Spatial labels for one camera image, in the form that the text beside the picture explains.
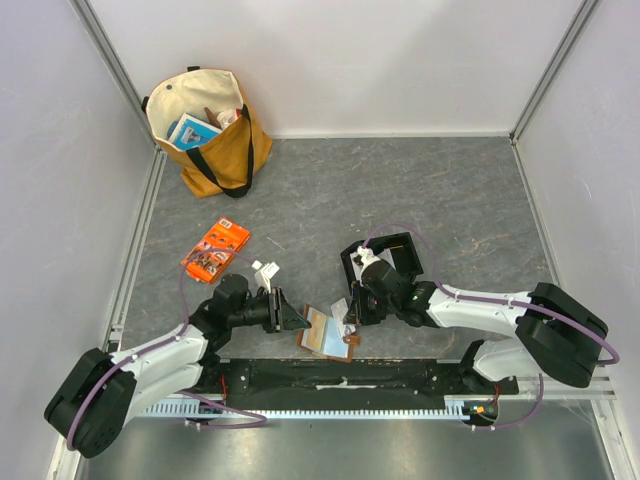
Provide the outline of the black card box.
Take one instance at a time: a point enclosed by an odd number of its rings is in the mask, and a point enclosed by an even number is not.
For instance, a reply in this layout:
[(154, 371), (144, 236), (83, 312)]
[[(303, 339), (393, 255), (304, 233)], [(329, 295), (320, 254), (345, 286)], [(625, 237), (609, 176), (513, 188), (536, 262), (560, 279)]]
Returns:
[[(340, 253), (341, 262), (349, 285), (353, 282), (358, 282), (354, 278), (350, 254), (357, 252), (358, 247), (363, 243), (363, 240), (358, 240)], [(389, 247), (393, 245), (403, 245), (404, 248), (390, 250)], [(410, 281), (414, 281), (419, 275), (424, 273), (416, 247), (409, 232), (373, 237), (368, 241), (367, 247), (371, 249), (377, 257), (386, 260), (400, 275), (408, 278)]]

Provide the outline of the white printed card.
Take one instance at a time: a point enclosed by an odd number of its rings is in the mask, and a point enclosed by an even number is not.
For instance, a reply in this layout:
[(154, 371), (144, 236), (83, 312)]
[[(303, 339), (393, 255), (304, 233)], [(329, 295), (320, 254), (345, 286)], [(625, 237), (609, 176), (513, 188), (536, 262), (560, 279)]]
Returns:
[(356, 331), (356, 326), (346, 321), (348, 311), (349, 307), (345, 298), (331, 305), (331, 318), (334, 320), (339, 337), (343, 340)]

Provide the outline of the tan leather card holder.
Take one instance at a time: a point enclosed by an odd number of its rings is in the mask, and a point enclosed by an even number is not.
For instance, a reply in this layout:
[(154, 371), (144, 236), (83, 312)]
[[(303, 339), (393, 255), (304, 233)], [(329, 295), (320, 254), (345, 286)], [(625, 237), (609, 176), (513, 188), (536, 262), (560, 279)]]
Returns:
[[(316, 309), (310, 305), (306, 306), (305, 309), (305, 319), (307, 319), (308, 311), (310, 309)], [(297, 346), (302, 350), (311, 353), (314, 356), (317, 356), (322, 359), (335, 360), (349, 363), (353, 358), (354, 349), (360, 345), (360, 337), (357, 335), (356, 331), (354, 334), (348, 336), (345, 340), (339, 337), (336, 329), (336, 325), (334, 320), (331, 318), (331, 314), (327, 315), (328, 323), (326, 328), (325, 340), (323, 349), (320, 352), (311, 351), (307, 348), (304, 348), (301, 345), (302, 336), (305, 330), (299, 332), (297, 337)]]

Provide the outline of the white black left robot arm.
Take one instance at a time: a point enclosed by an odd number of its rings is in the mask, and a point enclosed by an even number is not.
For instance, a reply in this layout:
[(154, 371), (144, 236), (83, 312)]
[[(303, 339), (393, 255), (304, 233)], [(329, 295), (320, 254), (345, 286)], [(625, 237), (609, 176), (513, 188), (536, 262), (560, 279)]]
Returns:
[(260, 326), (268, 334), (310, 328), (279, 287), (249, 290), (245, 277), (222, 278), (211, 297), (185, 323), (143, 345), (115, 353), (98, 348), (76, 362), (44, 411), (71, 451), (92, 458), (123, 427), (167, 396), (216, 388), (218, 351), (236, 328)]

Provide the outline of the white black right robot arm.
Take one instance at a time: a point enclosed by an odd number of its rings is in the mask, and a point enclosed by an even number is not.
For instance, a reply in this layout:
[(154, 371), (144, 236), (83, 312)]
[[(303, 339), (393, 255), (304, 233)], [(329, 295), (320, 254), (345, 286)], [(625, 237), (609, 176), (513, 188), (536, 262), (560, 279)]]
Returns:
[(608, 334), (607, 325), (551, 283), (531, 292), (483, 293), (417, 282), (388, 261), (356, 255), (347, 263), (352, 302), (348, 324), (368, 326), (387, 316), (415, 328), (468, 328), (501, 335), (474, 341), (458, 368), (467, 392), (483, 392), (510, 376), (544, 373), (575, 388), (587, 387)]

